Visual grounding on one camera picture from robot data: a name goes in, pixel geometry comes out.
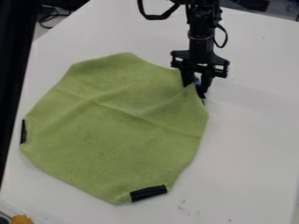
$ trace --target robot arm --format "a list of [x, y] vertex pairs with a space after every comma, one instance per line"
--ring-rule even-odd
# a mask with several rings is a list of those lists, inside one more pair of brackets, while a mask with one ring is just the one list
[[[174, 5], [160, 16], [146, 15], [143, 0], [137, 0], [141, 14], [149, 20], [162, 20], [168, 18], [172, 12], [184, 5], [186, 8], [187, 23], [190, 26], [188, 38], [189, 50], [171, 52], [171, 66], [181, 71], [184, 86], [196, 83], [198, 95], [205, 98], [205, 93], [215, 77], [226, 78], [230, 62], [217, 56], [214, 45], [219, 48], [226, 46], [228, 34], [219, 24], [221, 13], [219, 0], [171, 0]], [[226, 35], [222, 45], [215, 40], [215, 30], [220, 28]], [[195, 73], [201, 74], [197, 79]]]

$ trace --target black cable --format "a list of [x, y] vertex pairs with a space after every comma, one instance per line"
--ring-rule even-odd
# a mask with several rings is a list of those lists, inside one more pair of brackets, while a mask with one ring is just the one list
[[137, 0], [138, 8], [140, 13], [148, 20], [164, 20], [168, 18], [175, 10], [179, 8], [179, 4], [173, 4], [167, 11], [165, 11], [162, 15], [148, 15], [144, 11], [143, 0]]
[[217, 25], [217, 28], [219, 28], [221, 31], [223, 31], [223, 32], [225, 33], [226, 38], [225, 38], [225, 40], [224, 40], [224, 42], [223, 42], [222, 45], [220, 45], [220, 44], [217, 42], [217, 40], [215, 39], [215, 37], [213, 38], [213, 41], [214, 41], [215, 45], [216, 45], [218, 48], [224, 48], [224, 47], [226, 46], [226, 44], [227, 44], [227, 41], [228, 41], [228, 33], [227, 33], [227, 31], [226, 31], [226, 28], [224, 28], [221, 24], [218, 24], [218, 25]]
[[41, 19], [38, 20], [38, 23], [40, 24], [40, 26], [42, 26], [46, 29], [52, 29], [53, 27], [44, 25], [45, 22], [48, 22], [57, 17], [68, 17], [72, 14], [71, 10], [69, 11], [68, 14], [62, 14], [62, 13], [59, 13], [59, 11], [55, 7], [52, 7], [52, 8], [54, 9], [54, 14], [45, 15]]

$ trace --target microfiber cloth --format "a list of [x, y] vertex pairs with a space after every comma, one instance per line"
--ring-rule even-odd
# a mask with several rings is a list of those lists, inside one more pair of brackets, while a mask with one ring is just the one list
[[134, 202], [173, 187], [207, 118], [178, 70], [120, 53], [72, 65], [25, 117], [21, 150], [99, 199]]

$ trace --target black tag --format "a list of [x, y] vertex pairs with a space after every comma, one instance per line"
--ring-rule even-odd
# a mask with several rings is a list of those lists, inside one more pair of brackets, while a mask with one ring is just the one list
[[158, 185], [149, 188], [144, 188], [135, 192], [131, 192], [132, 202], [137, 202], [138, 200], [145, 200], [157, 195], [167, 193], [167, 188], [165, 185]]
[[23, 120], [22, 130], [21, 130], [21, 144], [24, 144], [26, 142], [26, 138], [27, 138], [27, 130], [26, 130], [25, 120]]

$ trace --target white table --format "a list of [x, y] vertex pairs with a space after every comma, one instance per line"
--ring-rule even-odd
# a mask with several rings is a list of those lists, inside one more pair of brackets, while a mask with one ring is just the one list
[[[146, 1], [159, 13], [170, 3]], [[225, 10], [230, 34], [219, 55], [227, 80], [208, 95], [211, 118], [198, 155], [167, 195], [113, 206], [32, 166], [19, 152], [22, 117], [72, 63], [132, 52], [168, 67], [186, 49], [183, 9], [146, 21], [136, 0], [91, 1], [34, 42], [1, 198], [50, 223], [289, 224], [299, 169], [299, 24]]]

